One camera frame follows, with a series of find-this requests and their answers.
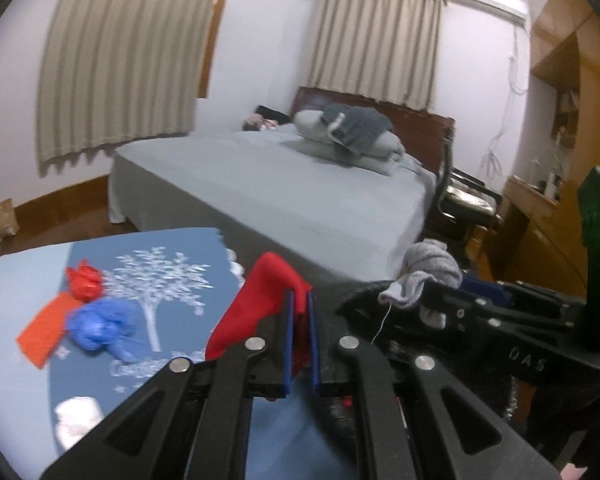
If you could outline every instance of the bed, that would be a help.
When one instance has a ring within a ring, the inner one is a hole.
[[[116,150],[110,220],[141,231],[213,226],[247,270],[274,251],[314,285],[397,277],[434,201],[454,120],[309,88],[299,89],[291,114],[334,102],[389,117],[426,171],[345,168],[299,153],[296,134],[277,130],[140,140]]]

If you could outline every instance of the metal screw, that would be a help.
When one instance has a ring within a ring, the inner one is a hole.
[[[433,357],[429,357],[428,355],[416,357],[416,366],[420,370],[433,370],[435,365],[436,362],[433,360]]]
[[[189,361],[186,357],[176,357],[175,359],[172,359],[169,363],[169,370],[179,374],[189,370],[190,366],[191,361]]]
[[[346,335],[340,338],[338,344],[347,350],[353,350],[354,348],[358,348],[360,341],[358,341],[358,338],[353,337],[352,335]]]
[[[247,349],[253,351],[262,350],[266,344],[267,342],[261,337],[250,337],[244,342],[244,345],[247,347]]]

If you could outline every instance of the wooden baseboard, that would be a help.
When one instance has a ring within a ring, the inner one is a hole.
[[[66,220],[77,207],[84,211],[107,205],[109,175],[64,187],[15,207],[21,229],[44,230]]]

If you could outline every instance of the paper bag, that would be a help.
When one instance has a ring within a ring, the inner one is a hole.
[[[16,219],[16,211],[13,208],[11,198],[0,202],[0,238],[13,236],[18,232],[20,226]]]

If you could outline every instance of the red sock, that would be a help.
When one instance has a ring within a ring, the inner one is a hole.
[[[294,292],[294,363],[296,370],[308,358],[306,295],[311,290],[296,270],[274,253],[265,253],[254,264],[234,302],[224,313],[206,344],[206,358],[219,358],[229,346],[256,332],[258,322],[277,314],[286,290]]]

